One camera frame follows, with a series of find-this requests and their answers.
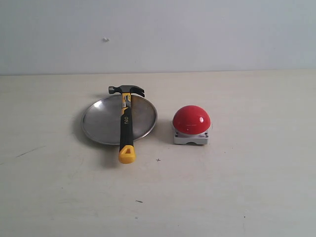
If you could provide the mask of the black and yellow claw hammer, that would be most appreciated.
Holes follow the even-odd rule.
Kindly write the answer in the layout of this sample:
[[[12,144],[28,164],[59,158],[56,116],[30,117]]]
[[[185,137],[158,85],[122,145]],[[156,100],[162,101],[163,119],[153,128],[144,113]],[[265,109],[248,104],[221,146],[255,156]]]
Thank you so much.
[[[144,89],[135,85],[121,85],[119,87],[109,86],[110,94],[120,93],[121,116],[120,116],[120,144],[118,159],[123,164],[130,164],[136,160],[136,153],[133,144],[133,122],[132,122],[132,94],[145,97]]]

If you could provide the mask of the red dome push button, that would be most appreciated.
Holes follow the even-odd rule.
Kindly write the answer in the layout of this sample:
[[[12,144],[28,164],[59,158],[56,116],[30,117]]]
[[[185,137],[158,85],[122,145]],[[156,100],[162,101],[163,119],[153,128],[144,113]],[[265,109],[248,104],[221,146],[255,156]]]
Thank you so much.
[[[203,108],[195,105],[180,108],[173,117],[172,126],[174,144],[208,144],[209,129],[212,122]]]

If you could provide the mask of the round stainless steel plate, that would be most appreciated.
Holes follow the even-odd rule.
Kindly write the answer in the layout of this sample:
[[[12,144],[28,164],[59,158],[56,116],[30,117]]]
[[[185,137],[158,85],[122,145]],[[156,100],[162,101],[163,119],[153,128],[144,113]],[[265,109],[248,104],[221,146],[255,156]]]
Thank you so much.
[[[81,127],[84,134],[103,145],[119,145],[121,95],[98,100],[83,113]],[[139,140],[154,128],[158,114],[154,105],[143,97],[132,95],[133,138]]]

